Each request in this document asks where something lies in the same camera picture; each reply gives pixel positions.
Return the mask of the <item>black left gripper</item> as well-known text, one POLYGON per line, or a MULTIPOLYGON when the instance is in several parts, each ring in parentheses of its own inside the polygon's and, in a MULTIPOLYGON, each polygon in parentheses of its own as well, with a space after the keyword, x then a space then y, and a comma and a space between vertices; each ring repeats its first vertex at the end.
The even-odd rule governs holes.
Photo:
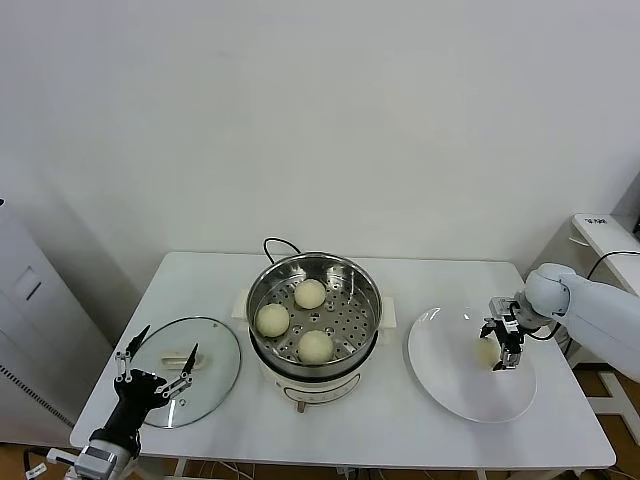
POLYGON ((198 344, 194 345, 180 373, 169 381, 142 370, 131 371, 131 362, 149 329, 147 325, 123 351, 115 353, 117 375, 114 389, 118 401, 106 424, 92 433, 93 440, 114 445, 139 445, 139 430, 148 413, 166 405, 166 399, 175 398, 191 387, 198 344))

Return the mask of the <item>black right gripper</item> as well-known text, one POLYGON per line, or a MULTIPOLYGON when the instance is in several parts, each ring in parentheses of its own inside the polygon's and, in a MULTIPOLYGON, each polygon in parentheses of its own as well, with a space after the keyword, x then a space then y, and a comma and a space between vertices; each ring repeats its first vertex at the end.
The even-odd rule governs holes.
POLYGON ((485 318, 481 327, 480 337, 487 338, 493 334, 501 346, 498 362, 494 371, 515 369, 521 359, 524 334, 519 329, 519 323, 513 316, 485 318))

